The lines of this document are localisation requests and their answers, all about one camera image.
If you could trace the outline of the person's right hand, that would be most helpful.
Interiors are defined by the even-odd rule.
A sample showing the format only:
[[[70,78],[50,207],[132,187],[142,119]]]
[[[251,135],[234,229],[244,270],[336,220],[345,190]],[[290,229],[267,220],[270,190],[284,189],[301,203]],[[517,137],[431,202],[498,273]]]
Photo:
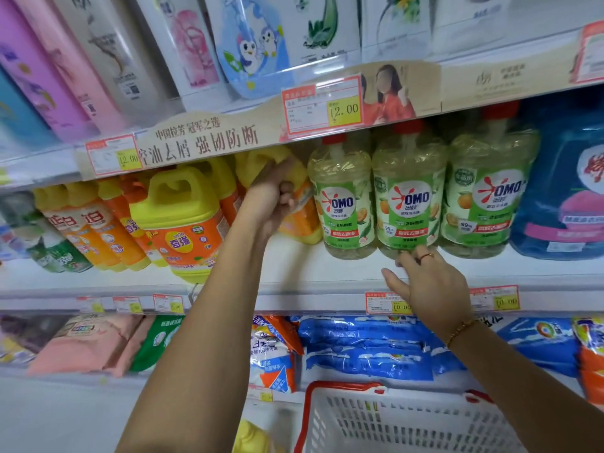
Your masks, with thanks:
[[[466,278],[436,249],[419,245],[412,252],[399,253],[395,262],[411,279],[412,297],[407,303],[413,314],[442,342],[472,321]]]

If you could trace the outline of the yellow and orange detergent jug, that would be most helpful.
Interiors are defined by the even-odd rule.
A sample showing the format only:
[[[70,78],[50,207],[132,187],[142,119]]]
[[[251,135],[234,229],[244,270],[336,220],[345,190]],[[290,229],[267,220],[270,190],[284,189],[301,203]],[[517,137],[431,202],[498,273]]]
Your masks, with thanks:
[[[192,284],[207,281],[230,225],[203,173],[185,166],[154,174],[146,198],[130,211],[172,273]]]
[[[192,162],[192,166],[210,180],[221,211],[228,224],[232,226],[244,195],[228,162],[223,157],[215,157]]]
[[[294,159],[294,164],[286,180],[294,186],[297,207],[283,220],[278,230],[300,243],[317,244],[322,240],[323,231],[314,201],[313,185],[307,168],[288,146],[275,145],[237,152],[234,155],[236,175],[238,181],[248,190],[268,161],[274,160],[278,164],[290,156]]]

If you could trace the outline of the person's right forearm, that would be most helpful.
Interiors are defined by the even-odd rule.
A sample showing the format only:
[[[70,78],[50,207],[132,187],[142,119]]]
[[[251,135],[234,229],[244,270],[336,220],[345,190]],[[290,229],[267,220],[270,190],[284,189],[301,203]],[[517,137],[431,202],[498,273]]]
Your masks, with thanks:
[[[604,453],[604,412],[478,320],[445,342],[501,410],[528,453]]]

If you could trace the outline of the person's left forearm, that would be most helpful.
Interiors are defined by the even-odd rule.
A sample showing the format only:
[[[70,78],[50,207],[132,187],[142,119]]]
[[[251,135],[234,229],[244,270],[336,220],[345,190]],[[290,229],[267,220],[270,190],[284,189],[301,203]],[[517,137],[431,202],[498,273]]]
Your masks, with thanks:
[[[230,453],[249,381],[251,325],[271,228],[240,210],[216,266],[155,366],[115,453]]]

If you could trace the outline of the clear green-label dish soap bottle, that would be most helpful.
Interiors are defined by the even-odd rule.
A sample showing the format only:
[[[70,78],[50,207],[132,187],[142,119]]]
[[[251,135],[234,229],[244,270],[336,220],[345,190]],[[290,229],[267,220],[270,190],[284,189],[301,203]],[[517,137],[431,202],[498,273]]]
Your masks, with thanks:
[[[438,245],[459,258],[502,253],[540,148],[536,129],[517,121],[521,101],[485,106],[454,137]]]
[[[421,119],[398,122],[373,153],[377,238],[383,255],[436,243],[448,164],[448,145]]]
[[[360,260],[376,250],[372,158],[363,143],[346,133],[324,136],[307,172],[328,253]]]

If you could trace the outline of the white metal shelf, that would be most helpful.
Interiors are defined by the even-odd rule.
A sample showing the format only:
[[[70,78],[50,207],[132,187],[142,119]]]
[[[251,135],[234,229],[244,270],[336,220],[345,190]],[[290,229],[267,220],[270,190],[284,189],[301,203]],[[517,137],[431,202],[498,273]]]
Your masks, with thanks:
[[[585,261],[537,260],[511,248],[484,260],[442,252],[472,288],[517,286],[520,315],[604,313],[604,258]],[[366,293],[387,290],[381,269],[400,275],[394,261],[375,251],[362,260],[338,260],[322,244],[308,246],[284,236],[269,240],[261,270],[257,312],[310,314],[366,311]],[[153,311],[154,295],[181,297],[190,306],[200,286],[188,284],[167,267],[141,271],[52,274],[31,260],[0,266],[0,311],[78,312],[83,298],[114,310],[113,297],[135,297]]]

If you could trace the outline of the blue penguin print packet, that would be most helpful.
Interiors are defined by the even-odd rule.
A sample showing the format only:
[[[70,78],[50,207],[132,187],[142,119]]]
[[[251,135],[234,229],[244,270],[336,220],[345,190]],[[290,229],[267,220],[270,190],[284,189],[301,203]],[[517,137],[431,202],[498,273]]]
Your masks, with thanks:
[[[246,99],[294,87],[277,0],[204,0],[224,75]]]

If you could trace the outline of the large blue detergent bottle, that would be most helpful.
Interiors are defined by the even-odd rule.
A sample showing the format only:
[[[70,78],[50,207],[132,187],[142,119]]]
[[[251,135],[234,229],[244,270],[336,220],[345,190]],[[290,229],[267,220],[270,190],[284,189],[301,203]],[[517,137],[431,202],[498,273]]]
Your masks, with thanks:
[[[509,243],[545,260],[604,257],[604,84],[526,99],[540,149]]]

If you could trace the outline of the white packet with yellow flower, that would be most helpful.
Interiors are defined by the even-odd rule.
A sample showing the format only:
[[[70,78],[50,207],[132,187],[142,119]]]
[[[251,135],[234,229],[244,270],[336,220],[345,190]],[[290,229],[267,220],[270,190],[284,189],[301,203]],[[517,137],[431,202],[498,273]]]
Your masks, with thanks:
[[[363,63],[429,55],[430,0],[360,0],[360,8]]]

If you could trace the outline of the yellow plastic item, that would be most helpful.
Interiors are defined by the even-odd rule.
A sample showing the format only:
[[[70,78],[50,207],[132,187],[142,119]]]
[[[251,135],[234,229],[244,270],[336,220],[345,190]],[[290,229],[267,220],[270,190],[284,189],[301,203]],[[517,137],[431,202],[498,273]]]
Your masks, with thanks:
[[[246,419],[241,419],[232,453],[285,453],[285,450],[267,431]]]

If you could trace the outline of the orange and yellow powder bag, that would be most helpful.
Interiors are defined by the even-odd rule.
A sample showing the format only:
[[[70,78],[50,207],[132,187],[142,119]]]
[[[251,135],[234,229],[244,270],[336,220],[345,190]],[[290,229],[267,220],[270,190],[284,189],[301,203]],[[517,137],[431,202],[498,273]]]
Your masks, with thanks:
[[[574,318],[579,341],[579,379],[586,400],[604,412],[604,314]]]

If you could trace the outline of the plain beige shelf banner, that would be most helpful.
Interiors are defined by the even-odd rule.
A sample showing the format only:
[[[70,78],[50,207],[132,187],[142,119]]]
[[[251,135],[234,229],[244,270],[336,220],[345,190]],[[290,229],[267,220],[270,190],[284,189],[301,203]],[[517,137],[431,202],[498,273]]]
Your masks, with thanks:
[[[442,112],[604,84],[570,83],[579,39],[571,32],[443,62]]]

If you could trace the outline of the plain white packet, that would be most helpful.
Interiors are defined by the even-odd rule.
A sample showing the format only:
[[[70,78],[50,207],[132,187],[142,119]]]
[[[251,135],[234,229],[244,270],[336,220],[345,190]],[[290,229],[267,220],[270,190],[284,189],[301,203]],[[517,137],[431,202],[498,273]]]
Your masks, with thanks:
[[[430,0],[432,53],[453,53],[506,35],[512,0]]]

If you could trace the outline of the purple refill packet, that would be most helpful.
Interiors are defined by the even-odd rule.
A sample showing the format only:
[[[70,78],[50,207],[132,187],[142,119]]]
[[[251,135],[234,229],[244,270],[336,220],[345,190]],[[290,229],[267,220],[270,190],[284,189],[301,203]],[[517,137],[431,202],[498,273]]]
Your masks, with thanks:
[[[99,134],[12,0],[0,0],[0,65],[59,140]]]

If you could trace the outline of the dark grey powder bag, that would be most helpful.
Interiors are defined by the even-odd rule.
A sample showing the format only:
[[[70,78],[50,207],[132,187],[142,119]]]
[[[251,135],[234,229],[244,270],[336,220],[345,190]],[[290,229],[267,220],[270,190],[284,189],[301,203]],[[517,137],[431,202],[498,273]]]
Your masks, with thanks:
[[[0,314],[0,364],[28,365],[69,319],[69,315]]]

